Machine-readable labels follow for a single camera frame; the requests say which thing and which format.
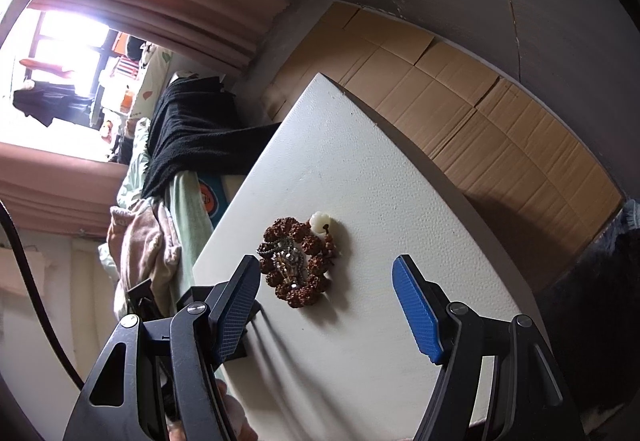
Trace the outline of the pink beige blanket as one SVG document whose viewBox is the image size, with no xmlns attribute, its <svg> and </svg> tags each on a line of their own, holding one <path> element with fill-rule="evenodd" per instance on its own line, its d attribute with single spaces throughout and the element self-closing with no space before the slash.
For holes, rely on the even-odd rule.
<svg viewBox="0 0 640 441">
<path fill-rule="evenodd" d="M 168 208 L 153 198 L 137 201 L 133 209 L 112 206 L 106 246 L 117 275 L 114 314 L 128 313 L 127 294 L 149 279 L 160 313 L 171 308 L 170 283 L 177 272 L 181 243 Z"/>
</svg>

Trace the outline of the green bed sheet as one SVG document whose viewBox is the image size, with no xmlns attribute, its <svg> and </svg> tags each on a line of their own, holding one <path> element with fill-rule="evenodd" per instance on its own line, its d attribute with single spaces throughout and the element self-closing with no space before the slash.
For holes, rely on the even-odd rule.
<svg viewBox="0 0 640 441">
<path fill-rule="evenodd" d="M 134 120 L 131 160 L 116 195 L 120 208 L 130 209 L 142 196 L 142 184 L 150 164 L 150 154 L 146 148 L 150 127 L 149 118 Z M 206 213 L 200 180 L 195 172 L 179 172 L 175 175 L 160 199 L 169 210 L 182 246 L 177 273 L 169 284 L 171 300 L 176 302 L 195 285 L 193 266 L 213 233 L 214 226 Z"/>
</svg>

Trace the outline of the white square table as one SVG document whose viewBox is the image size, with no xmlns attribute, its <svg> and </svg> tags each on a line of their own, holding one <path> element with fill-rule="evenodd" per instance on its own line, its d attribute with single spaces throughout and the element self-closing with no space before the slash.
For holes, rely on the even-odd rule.
<svg viewBox="0 0 640 441">
<path fill-rule="evenodd" d="M 209 238 L 196 283 L 229 279 L 281 217 L 332 220 L 326 296 L 293 309 L 268 286 L 247 357 L 224 365 L 264 440 L 402 440 L 438 375 L 420 354 L 392 284 L 409 255 L 429 281 L 484 317 L 538 319 L 533 292 L 486 222 L 392 124 L 317 75 L 288 112 Z"/>
</svg>

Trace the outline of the left pink curtain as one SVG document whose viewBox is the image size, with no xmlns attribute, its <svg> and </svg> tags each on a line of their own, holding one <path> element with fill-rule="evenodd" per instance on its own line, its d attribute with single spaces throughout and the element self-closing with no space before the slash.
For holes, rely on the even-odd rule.
<svg viewBox="0 0 640 441">
<path fill-rule="evenodd" d="M 127 167 L 3 143 L 1 201 L 19 229 L 103 237 Z"/>
</svg>

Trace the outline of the flattened cardboard on floor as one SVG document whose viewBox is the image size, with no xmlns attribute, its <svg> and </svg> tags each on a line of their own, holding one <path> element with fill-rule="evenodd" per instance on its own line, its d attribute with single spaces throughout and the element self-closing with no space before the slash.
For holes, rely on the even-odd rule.
<svg viewBox="0 0 640 441">
<path fill-rule="evenodd" d="M 337 2 L 259 99 L 274 120 L 323 74 L 371 106 L 471 201 L 534 291 L 622 205 L 593 155 L 510 80 L 427 31 Z"/>
</svg>

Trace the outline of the black knitted throw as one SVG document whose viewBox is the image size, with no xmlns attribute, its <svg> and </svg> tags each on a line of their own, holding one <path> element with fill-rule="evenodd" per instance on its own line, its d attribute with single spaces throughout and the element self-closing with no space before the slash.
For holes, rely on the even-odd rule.
<svg viewBox="0 0 640 441">
<path fill-rule="evenodd" d="M 163 195 L 179 172 L 248 174 L 278 127 L 250 127 L 217 77 L 177 79 L 155 105 L 142 196 Z"/>
</svg>

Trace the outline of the orange cup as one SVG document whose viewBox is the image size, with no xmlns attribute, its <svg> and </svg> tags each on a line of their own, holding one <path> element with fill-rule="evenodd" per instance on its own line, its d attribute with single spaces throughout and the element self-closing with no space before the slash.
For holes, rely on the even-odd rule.
<svg viewBox="0 0 640 441">
<path fill-rule="evenodd" d="M 130 111 L 132 104 L 132 92 L 127 90 L 122 97 L 122 102 L 120 102 L 120 112 L 128 113 Z"/>
</svg>

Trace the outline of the hanging dark clothes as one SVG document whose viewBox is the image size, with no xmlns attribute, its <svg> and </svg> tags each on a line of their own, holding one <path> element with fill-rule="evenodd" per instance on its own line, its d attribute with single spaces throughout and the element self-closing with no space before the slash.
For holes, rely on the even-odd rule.
<svg viewBox="0 0 640 441">
<path fill-rule="evenodd" d="M 46 127 L 55 118 L 84 127 L 91 124 L 92 99 L 80 96 L 73 85 L 35 82 L 32 88 L 13 92 L 13 106 Z"/>
</svg>

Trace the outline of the floral windowsill cushion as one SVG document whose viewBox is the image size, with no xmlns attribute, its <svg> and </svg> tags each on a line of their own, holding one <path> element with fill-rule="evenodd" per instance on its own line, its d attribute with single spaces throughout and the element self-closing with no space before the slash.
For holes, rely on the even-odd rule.
<svg viewBox="0 0 640 441">
<path fill-rule="evenodd" d="M 166 86 L 166 77 L 174 53 L 164 47 L 147 42 L 141 47 L 139 71 L 131 91 L 134 93 L 128 117 L 138 120 L 151 118 L 160 94 Z"/>
</svg>

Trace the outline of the black item on windowsill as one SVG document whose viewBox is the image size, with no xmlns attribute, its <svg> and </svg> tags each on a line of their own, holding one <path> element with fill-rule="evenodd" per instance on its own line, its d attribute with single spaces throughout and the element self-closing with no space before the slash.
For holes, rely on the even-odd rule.
<svg viewBox="0 0 640 441">
<path fill-rule="evenodd" d="M 145 44 L 145 40 L 129 35 L 126 40 L 126 57 L 131 61 L 139 62 Z"/>
</svg>

